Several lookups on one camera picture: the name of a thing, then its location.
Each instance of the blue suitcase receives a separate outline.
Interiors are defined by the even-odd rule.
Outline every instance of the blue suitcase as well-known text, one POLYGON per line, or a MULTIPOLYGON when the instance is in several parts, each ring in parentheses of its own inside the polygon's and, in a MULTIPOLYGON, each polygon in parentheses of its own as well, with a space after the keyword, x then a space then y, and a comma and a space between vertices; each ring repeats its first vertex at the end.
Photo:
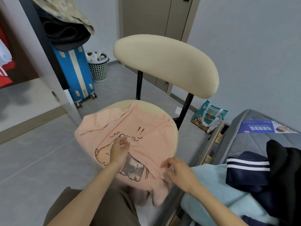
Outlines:
POLYGON ((82 107, 80 101, 84 98, 97 98, 83 46, 68 52, 59 51, 54 46, 52 48, 69 84, 68 90, 76 107, 82 107))

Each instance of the pink garment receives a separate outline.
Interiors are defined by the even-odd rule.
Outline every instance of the pink garment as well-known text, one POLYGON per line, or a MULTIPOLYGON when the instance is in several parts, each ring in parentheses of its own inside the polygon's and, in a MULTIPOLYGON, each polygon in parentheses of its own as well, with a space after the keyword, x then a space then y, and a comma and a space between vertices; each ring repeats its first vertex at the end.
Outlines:
POLYGON ((102 167, 109 164, 112 143, 119 136, 127 136, 131 146, 117 179, 149 191, 153 205, 159 206, 170 188, 166 169, 160 166, 175 152, 171 118, 149 114, 132 102, 124 110, 112 108, 85 116, 75 131, 77 141, 102 167))

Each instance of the chair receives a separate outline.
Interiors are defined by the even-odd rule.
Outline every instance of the chair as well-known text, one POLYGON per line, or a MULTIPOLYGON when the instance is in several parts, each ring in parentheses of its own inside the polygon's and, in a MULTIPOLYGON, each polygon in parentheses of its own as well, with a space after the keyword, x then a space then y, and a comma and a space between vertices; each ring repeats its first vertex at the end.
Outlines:
MULTIPOLYGON (((158 35, 132 35, 122 38, 114 45, 114 56, 122 64, 138 70, 136 103, 152 114, 168 115, 156 105, 140 101, 143 72, 189 92, 180 116, 173 119, 176 151, 178 130, 193 96, 207 99, 212 97, 218 88, 219 76, 213 61, 191 45, 158 35)), ((117 102, 103 110, 126 108, 132 101, 117 102)))

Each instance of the light blue garment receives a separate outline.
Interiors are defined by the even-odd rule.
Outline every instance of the light blue garment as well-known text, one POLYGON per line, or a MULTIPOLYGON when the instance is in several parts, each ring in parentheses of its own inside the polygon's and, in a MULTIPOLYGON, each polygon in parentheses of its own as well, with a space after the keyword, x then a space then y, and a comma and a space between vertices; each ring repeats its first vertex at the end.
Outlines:
MULTIPOLYGON (((268 215, 266 210, 250 193, 237 190, 226 184, 227 164, 204 164, 192 168, 198 180, 211 193, 240 218, 243 215, 267 224, 278 225, 278 219, 268 215)), ((182 209, 202 226, 216 226, 202 204, 190 194, 185 194, 181 201, 182 209)))

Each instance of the trash can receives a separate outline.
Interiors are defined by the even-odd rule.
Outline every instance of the trash can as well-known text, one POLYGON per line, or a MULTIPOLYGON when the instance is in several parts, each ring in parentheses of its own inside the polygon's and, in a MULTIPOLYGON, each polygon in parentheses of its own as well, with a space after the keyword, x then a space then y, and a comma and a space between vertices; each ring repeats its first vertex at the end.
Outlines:
MULTIPOLYGON (((91 56, 93 52, 86 52, 88 56, 91 56)), ((105 53, 101 53, 101 56, 104 56, 103 60, 99 61, 90 61, 88 60, 88 65, 92 74, 92 80, 95 83, 102 83, 107 80, 108 76, 108 64, 109 57, 105 53)))

